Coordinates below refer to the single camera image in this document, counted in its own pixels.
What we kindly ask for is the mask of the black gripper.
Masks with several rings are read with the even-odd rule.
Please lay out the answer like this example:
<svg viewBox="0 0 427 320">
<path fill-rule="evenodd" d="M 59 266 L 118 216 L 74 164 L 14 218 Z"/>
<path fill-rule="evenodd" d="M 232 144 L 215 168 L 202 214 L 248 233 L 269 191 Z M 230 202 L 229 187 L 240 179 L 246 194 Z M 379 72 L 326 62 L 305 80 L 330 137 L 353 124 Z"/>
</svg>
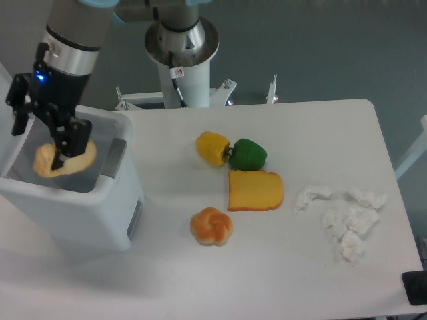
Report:
<svg viewBox="0 0 427 320">
<path fill-rule="evenodd" d="M 52 67 L 13 77 L 5 99 L 15 116 L 11 134 L 24 134 L 31 113 L 46 124 L 56 144 L 52 170 L 62 168 L 71 157 L 85 153 L 92 124 L 78 118 L 75 109 L 89 78 L 89 75 L 71 75 Z"/>
</svg>

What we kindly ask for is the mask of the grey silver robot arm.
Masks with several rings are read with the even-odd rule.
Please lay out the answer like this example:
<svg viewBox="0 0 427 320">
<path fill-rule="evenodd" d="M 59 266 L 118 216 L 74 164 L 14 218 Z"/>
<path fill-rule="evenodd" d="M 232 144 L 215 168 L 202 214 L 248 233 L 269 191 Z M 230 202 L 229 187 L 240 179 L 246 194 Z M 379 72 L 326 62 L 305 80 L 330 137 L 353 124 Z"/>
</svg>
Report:
<svg viewBox="0 0 427 320">
<path fill-rule="evenodd" d="M 54 145 L 44 171 L 58 171 L 87 151 L 92 124 L 75 109 L 114 19 L 151 22 L 145 47 L 157 63 L 167 108 L 210 104 L 218 34 L 199 14 L 199 1 L 54 1 L 32 71 L 13 77 L 5 99 L 14 136 L 25 132 L 31 115 L 48 126 Z"/>
</svg>

